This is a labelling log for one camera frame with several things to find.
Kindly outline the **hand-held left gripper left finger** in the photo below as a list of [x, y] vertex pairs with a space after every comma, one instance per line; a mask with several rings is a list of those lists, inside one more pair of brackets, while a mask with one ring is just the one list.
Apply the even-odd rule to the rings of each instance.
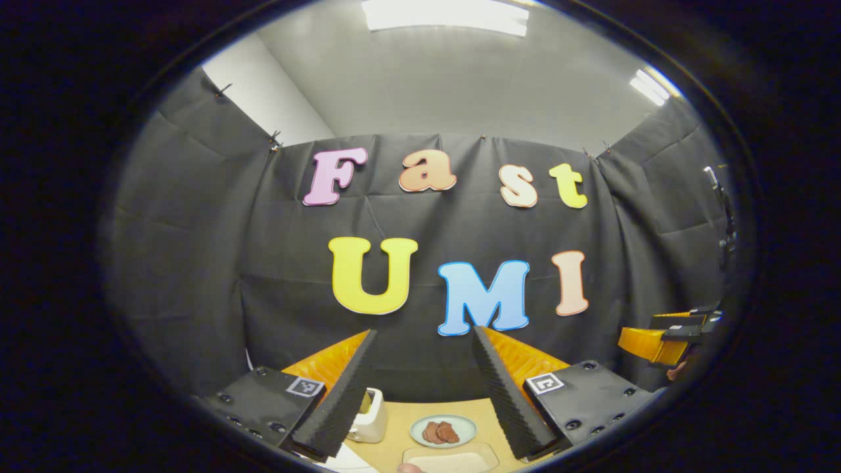
[[376, 330], [364, 330], [282, 371], [258, 366], [198, 403], [240, 438], [316, 462], [336, 456], [371, 377]]

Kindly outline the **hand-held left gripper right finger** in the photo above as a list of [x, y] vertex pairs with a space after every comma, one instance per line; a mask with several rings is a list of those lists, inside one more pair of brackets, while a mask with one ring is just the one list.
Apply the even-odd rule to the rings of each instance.
[[598, 361], [566, 365], [489, 327], [474, 327], [472, 352], [511, 452], [525, 462], [612, 430], [658, 397]]

